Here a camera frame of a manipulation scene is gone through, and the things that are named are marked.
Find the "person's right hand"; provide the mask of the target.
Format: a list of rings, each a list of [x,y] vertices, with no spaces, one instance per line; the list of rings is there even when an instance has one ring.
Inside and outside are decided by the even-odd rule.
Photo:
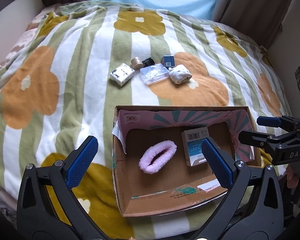
[[[286,176],[287,176],[287,187],[289,189],[296,188],[299,182],[298,177],[295,175],[294,169],[291,164],[288,164],[286,169]]]

